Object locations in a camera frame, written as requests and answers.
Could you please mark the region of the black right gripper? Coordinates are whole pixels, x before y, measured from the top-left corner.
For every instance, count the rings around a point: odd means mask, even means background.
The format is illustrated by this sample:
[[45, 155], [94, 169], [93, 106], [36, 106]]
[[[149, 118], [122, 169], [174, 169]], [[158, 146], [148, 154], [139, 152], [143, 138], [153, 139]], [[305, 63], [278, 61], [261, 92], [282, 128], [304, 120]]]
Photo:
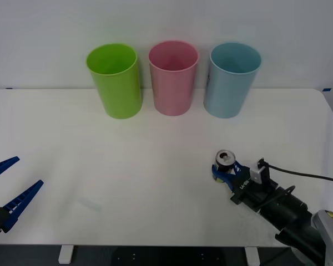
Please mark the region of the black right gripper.
[[255, 212], [278, 212], [276, 200], [265, 204], [278, 194], [278, 183], [270, 178], [268, 167], [260, 173], [260, 177], [265, 177], [261, 184], [252, 180], [250, 169], [238, 161], [226, 168], [213, 164], [211, 172], [215, 181], [227, 184], [234, 194], [231, 200], [235, 204], [244, 203]]

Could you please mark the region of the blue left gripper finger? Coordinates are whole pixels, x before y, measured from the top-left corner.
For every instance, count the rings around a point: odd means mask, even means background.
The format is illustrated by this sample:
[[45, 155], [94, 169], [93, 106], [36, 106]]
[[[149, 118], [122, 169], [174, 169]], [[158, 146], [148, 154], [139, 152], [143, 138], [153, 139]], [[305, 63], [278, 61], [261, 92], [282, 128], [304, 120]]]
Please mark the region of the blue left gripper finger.
[[0, 175], [18, 161], [19, 161], [19, 157], [15, 156], [15, 157], [12, 157], [12, 158], [9, 158], [7, 160], [0, 162]]
[[42, 180], [37, 181], [19, 196], [8, 202], [3, 207], [0, 207], [0, 233], [7, 233], [12, 229], [18, 221], [19, 216], [38, 193], [43, 184], [44, 182]]

